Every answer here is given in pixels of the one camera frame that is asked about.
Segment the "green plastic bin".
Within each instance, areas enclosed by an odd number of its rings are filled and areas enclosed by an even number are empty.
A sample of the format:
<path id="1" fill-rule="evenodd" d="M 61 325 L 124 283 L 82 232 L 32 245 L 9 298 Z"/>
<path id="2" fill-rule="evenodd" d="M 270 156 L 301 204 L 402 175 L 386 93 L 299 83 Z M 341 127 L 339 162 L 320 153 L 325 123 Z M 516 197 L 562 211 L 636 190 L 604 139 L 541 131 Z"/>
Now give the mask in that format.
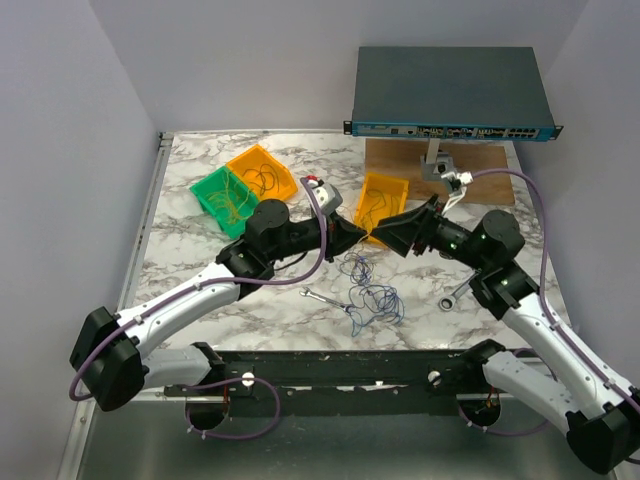
<path id="1" fill-rule="evenodd" d="M 248 218 L 259 204 L 256 195 L 227 167 L 220 167 L 190 187 L 202 210 L 216 220 L 231 239 L 245 232 Z"/>

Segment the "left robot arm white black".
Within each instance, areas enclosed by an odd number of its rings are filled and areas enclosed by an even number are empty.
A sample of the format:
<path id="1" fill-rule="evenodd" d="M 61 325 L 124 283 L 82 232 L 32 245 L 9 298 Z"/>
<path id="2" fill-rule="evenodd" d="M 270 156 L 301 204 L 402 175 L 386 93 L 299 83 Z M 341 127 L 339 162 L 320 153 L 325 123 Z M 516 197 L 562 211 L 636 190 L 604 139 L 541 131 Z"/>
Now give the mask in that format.
<path id="1" fill-rule="evenodd" d="M 203 350 L 188 349 L 176 369 L 150 361 L 152 352 L 204 315 L 263 286 L 279 285 L 275 262 L 310 251 L 317 251 L 318 263 L 330 261 L 365 235 L 336 212 L 316 209 L 310 218 L 293 222 L 284 202 L 260 202 L 244 233 L 192 279 L 143 305 L 116 313 L 99 307 L 86 316 L 70 354 L 75 371 L 70 398 L 92 398 L 108 412 L 155 386 L 188 383 L 201 395 L 214 393 L 222 372 Z"/>

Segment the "yellow bin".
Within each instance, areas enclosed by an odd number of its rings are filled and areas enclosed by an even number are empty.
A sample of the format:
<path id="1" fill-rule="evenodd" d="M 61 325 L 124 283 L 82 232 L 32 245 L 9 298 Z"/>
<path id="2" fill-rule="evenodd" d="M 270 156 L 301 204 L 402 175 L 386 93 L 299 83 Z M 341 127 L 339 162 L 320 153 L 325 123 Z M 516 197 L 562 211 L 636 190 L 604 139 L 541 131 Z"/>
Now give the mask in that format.
<path id="1" fill-rule="evenodd" d="M 288 201 L 298 187 L 289 169 L 260 145 L 226 163 L 226 167 L 262 200 Z"/>
<path id="2" fill-rule="evenodd" d="M 370 234 L 380 220 L 404 212 L 408 192 L 409 181 L 406 179 L 373 172 L 367 173 L 354 215 L 354 224 L 366 229 Z M 369 235 L 360 241 L 362 242 L 382 246 L 381 242 Z"/>

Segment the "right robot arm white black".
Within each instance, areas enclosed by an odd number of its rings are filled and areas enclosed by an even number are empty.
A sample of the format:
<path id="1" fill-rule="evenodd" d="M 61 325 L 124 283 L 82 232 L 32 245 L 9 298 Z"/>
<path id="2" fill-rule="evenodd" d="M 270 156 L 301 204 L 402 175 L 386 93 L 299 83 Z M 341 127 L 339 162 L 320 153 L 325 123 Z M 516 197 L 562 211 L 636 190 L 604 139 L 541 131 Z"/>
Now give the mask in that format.
<path id="1" fill-rule="evenodd" d="M 561 431 L 574 455 L 598 474 L 638 451 L 638 388 L 606 366 L 546 305 L 542 286 L 515 260 L 524 238 L 512 214 L 492 210 L 469 231 L 447 219 L 442 203 L 431 198 L 381 220 L 371 235 L 401 256 L 436 250 L 472 268 L 469 286 L 477 302 L 557 376 L 550 379 L 499 351 L 461 365 L 467 389 L 480 392 L 492 385 L 516 397 Z"/>

